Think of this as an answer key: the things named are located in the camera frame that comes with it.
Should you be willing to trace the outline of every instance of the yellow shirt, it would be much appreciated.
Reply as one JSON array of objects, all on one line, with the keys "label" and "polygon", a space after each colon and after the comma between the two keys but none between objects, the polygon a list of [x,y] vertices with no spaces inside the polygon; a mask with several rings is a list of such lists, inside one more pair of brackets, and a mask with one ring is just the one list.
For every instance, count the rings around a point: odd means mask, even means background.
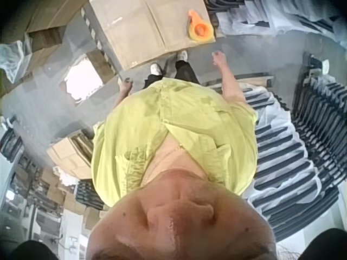
[{"label": "yellow shirt", "polygon": [[139,187],[170,132],[210,181],[241,194],[256,170],[255,122],[255,111],[244,103],[227,103],[212,89],[164,78],[127,97],[95,127],[95,189],[112,206]]}]

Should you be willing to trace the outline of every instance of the nose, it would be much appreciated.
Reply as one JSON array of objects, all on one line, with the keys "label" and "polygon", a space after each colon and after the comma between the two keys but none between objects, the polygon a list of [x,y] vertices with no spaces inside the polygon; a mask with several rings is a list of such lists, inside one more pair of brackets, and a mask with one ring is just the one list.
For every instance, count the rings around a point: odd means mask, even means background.
[{"label": "nose", "polygon": [[149,209],[149,228],[161,242],[179,244],[193,239],[212,224],[214,209],[211,205],[198,205],[188,200],[174,200]]}]

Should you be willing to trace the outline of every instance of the white sneaker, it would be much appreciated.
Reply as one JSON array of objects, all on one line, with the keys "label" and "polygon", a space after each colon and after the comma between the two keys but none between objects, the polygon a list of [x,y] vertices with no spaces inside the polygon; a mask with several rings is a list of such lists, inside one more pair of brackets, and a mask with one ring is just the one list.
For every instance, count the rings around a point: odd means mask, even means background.
[{"label": "white sneaker", "polygon": [[186,50],[182,50],[177,53],[177,61],[185,61],[187,62],[188,60],[188,53]]},{"label": "white sneaker", "polygon": [[158,63],[153,63],[151,65],[151,74],[160,76],[162,75],[162,69]]}]

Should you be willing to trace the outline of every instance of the hand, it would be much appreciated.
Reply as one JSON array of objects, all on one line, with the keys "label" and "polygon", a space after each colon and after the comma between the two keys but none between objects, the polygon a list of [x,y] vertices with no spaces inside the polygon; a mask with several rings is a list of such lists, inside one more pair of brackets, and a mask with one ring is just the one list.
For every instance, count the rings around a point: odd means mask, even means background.
[{"label": "hand", "polygon": [[131,91],[132,89],[132,80],[130,80],[129,77],[127,77],[125,79],[125,81],[123,81],[120,86],[119,86],[119,90],[121,93],[124,93],[124,94],[129,94],[129,92]]},{"label": "hand", "polygon": [[213,64],[221,69],[225,66],[228,66],[226,55],[221,51],[216,51],[212,53]]}]

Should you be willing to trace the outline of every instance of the person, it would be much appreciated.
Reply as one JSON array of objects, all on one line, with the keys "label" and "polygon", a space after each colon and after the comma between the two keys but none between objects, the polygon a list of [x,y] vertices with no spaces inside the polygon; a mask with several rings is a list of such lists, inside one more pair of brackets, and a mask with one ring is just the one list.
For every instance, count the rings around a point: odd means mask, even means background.
[{"label": "person", "polygon": [[267,222],[241,197],[256,170],[256,113],[222,52],[222,95],[202,87],[178,54],[175,79],[159,65],[143,90],[120,86],[95,128],[92,178],[110,207],[88,259],[275,259]]}]

